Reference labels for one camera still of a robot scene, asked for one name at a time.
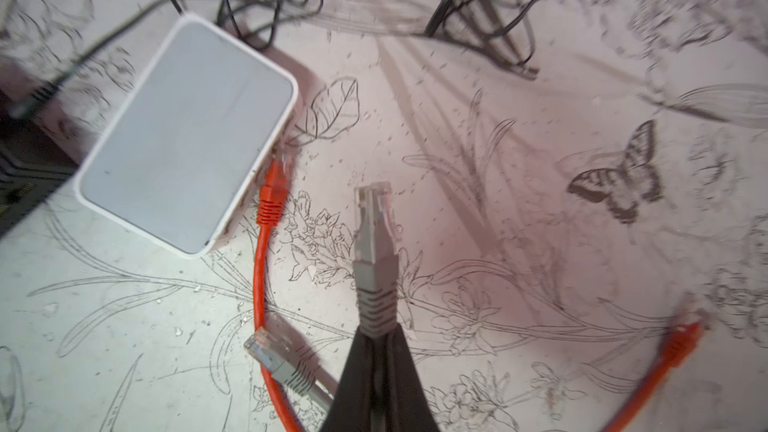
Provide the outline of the black network switch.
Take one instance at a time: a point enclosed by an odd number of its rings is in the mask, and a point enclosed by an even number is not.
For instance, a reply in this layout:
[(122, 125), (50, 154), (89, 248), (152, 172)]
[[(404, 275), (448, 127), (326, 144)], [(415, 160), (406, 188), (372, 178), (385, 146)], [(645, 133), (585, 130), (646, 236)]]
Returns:
[(76, 170), (77, 164), (33, 123), (1, 124), (1, 237)]

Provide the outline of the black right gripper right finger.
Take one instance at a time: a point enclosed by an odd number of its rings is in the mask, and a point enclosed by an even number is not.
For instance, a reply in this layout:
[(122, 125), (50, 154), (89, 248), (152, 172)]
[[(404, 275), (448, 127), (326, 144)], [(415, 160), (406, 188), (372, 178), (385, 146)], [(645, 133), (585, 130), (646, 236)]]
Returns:
[(400, 325), (385, 340), (384, 415), (386, 431), (439, 431)]

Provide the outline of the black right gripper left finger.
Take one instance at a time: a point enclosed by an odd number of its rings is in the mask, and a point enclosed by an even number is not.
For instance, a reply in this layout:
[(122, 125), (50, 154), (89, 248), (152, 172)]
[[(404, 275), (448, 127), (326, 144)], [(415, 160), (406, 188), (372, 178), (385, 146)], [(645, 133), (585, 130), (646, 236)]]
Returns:
[(372, 429), (373, 372), (373, 342), (357, 329), (320, 432), (363, 432)]

